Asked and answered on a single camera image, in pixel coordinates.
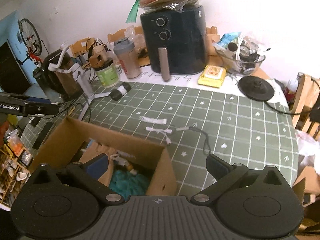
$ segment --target dark door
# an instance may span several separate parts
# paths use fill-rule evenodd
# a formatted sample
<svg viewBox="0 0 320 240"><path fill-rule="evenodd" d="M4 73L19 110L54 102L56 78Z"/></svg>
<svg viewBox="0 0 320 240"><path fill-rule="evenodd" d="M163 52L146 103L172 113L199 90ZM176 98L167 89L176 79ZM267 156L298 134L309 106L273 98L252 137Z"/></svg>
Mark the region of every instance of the dark door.
<svg viewBox="0 0 320 240"><path fill-rule="evenodd" d="M0 47L0 87L4 92L23 94L30 87L8 43Z"/></svg>

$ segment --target dial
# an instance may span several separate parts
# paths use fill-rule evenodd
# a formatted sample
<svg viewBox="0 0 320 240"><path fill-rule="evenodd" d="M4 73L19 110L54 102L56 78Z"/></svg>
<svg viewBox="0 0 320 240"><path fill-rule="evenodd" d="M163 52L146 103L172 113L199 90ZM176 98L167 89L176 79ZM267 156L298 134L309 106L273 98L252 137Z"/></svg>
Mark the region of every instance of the dial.
<svg viewBox="0 0 320 240"><path fill-rule="evenodd" d="M164 30L162 32L159 33L159 37L161 40L167 40L170 38L171 33L169 32L169 30Z"/></svg>
<svg viewBox="0 0 320 240"><path fill-rule="evenodd" d="M156 24L159 27L165 26L167 24L167 19L165 17L158 18Z"/></svg>

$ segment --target white tripod stand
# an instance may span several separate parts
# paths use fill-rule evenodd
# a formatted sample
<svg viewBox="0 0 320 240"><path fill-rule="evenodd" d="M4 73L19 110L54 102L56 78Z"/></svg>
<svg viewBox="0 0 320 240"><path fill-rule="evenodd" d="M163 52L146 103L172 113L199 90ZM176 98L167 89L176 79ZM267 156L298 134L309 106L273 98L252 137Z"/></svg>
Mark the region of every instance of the white tripod stand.
<svg viewBox="0 0 320 240"><path fill-rule="evenodd" d="M54 63L50 63L48 69L50 71L53 71L53 72L60 72L60 73L64 73L64 74L68 74L68 73L72 72L74 80L77 83L79 83L80 87L82 88L82 90L84 92L84 96L87 98L87 102L86 102L86 104L85 104L80 116L78 117L79 120L82 120L84 115L85 115L85 112L88 110L89 105L91 104L91 102L95 98L103 98L103 97L109 96L110 92L102 93L102 94L95 94L93 92L93 90L92 90L92 87L90 85L89 80L84 75L83 68L78 63L75 63L68 70L60 69L63 57L64 57L64 55L65 55L65 53L67 52L68 49L69 49L69 46L65 47L61 52L58 64L56 65Z"/></svg>

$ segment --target hand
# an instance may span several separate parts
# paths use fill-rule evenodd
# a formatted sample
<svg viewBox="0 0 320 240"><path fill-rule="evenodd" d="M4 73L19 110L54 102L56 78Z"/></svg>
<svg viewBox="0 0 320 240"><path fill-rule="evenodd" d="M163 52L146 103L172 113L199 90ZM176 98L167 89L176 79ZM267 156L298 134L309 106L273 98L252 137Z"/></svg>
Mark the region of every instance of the hand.
<svg viewBox="0 0 320 240"><path fill-rule="evenodd" d="M1 126L0 126L0 146L4 144L3 142L3 137L5 132L9 129L9 122L5 121Z"/></svg>

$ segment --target green container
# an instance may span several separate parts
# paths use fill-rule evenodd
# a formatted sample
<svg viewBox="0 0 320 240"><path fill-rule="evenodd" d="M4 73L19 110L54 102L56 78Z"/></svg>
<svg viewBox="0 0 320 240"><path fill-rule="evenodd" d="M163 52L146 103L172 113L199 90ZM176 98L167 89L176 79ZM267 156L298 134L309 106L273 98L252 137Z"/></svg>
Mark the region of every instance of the green container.
<svg viewBox="0 0 320 240"><path fill-rule="evenodd" d="M105 88L113 87L120 80L111 58L102 67L95 68L94 71Z"/></svg>

